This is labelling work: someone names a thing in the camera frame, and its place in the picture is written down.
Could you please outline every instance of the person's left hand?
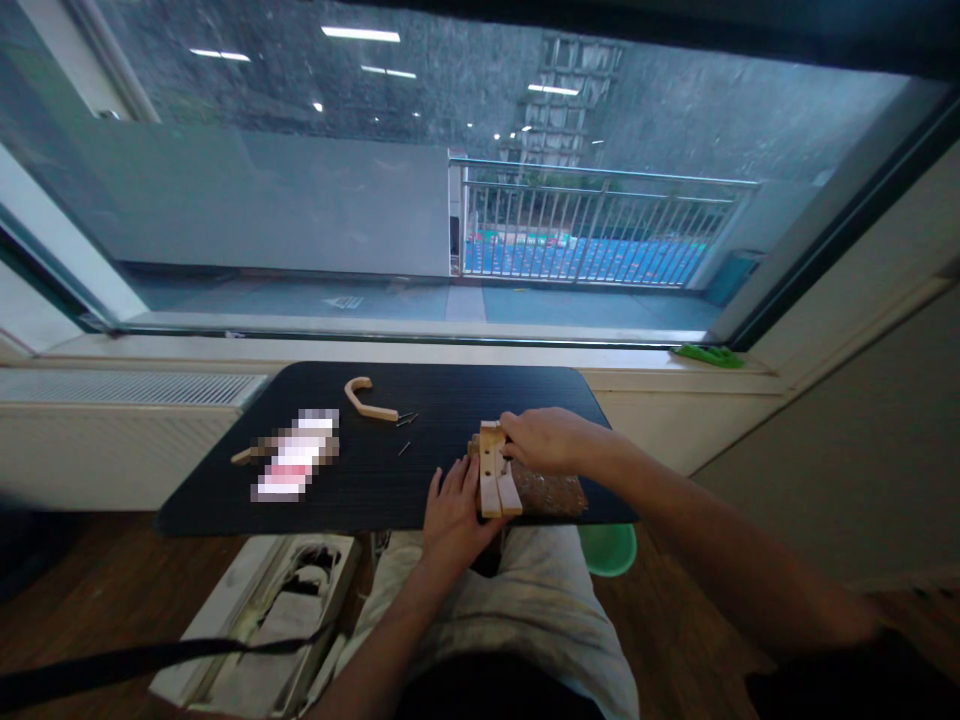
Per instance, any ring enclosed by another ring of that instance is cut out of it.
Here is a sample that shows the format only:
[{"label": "person's left hand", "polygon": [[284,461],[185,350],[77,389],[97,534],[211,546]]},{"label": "person's left hand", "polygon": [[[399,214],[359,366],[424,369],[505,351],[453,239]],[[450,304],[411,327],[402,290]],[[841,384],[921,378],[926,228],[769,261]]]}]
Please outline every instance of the person's left hand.
[{"label": "person's left hand", "polygon": [[480,458],[457,460],[440,489],[440,468],[433,475],[423,518],[423,556],[442,582],[453,584],[464,570],[503,529],[509,517],[477,522],[476,494],[480,481]]}]

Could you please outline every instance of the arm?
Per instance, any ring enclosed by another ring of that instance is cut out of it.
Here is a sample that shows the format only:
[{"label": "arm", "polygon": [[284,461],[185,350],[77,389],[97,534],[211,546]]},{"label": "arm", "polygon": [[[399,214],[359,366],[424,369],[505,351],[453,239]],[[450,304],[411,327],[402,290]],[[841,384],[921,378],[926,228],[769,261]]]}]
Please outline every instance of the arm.
[{"label": "arm", "polygon": [[738,630],[778,657],[857,645],[879,631],[862,598],[808,565],[622,435],[566,410],[500,419],[504,454],[541,472],[585,475],[637,511]]},{"label": "arm", "polygon": [[433,476],[423,520],[423,555],[366,642],[309,715],[322,718],[393,717],[407,666],[456,582],[508,518],[477,523],[474,496],[480,459],[458,460],[440,488]]}]

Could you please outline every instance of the green object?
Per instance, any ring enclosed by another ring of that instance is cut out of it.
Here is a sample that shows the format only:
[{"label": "green object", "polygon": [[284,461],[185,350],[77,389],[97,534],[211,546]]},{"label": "green object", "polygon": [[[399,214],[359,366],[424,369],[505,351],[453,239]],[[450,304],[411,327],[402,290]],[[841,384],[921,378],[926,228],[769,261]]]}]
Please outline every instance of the green object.
[{"label": "green object", "polygon": [[710,363],[717,367],[735,370],[746,363],[738,358],[729,348],[707,347],[705,345],[681,345],[673,351],[677,355],[688,357],[691,360]]},{"label": "green object", "polygon": [[633,525],[580,525],[577,532],[587,569],[594,575],[623,575],[637,559],[637,534]]}]

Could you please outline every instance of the white pants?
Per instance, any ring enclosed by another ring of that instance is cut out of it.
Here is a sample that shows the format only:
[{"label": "white pants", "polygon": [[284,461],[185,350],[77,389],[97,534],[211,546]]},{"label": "white pants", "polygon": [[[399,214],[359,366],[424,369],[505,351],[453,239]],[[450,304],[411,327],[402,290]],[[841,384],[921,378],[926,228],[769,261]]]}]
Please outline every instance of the white pants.
[{"label": "white pants", "polygon": [[[422,533],[393,533],[337,672],[383,617],[422,552]],[[520,655],[593,699],[606,718],[640,714],[633,674],[593,594],[573,526],[511,528],[499,573],[464,573],[424,636],[409,677],[473,652]]]}]

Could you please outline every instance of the hand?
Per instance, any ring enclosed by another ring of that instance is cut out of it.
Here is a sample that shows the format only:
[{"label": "hand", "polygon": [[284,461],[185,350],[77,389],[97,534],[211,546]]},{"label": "hand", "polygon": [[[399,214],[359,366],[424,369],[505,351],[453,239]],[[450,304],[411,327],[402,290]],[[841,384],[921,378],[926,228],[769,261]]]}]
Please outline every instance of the hand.
[{"label": "hand", "polygon": [[423,556],[427,566],[441,582],[453,584],[463,571],[490,544],[510,518],[496,518],[481,525],[477,522],[477,483],[480,481],[480,458],[470,462],[466,456],[457,460],[447,473],[440,489],[437,468],[427,495],[423,517]]},{"label": "hand", "polygon": [[589,475],[598,449],[619,438],[613,431],[584,420],[569,410],[527,410],[517,417],[500,416],[509,442],[503,454],[515,457],[531,470],[549,475]]}]

